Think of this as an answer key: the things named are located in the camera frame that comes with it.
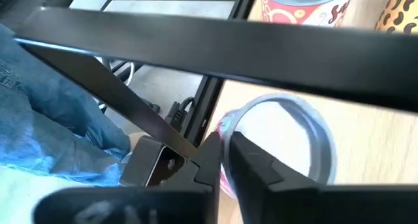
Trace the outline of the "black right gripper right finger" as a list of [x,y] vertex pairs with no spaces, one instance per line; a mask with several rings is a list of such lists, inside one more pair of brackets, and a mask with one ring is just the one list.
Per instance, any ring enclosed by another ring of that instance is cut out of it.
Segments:
[[229,162],[244,223],[417,224],[415,185],[321,185],[239,132]]

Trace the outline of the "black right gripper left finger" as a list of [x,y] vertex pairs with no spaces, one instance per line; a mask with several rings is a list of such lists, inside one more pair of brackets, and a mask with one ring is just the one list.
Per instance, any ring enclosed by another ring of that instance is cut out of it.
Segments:
[[166,184],[62,189],[44,197],[34,223],[215,223],[222,141],[211,133]]

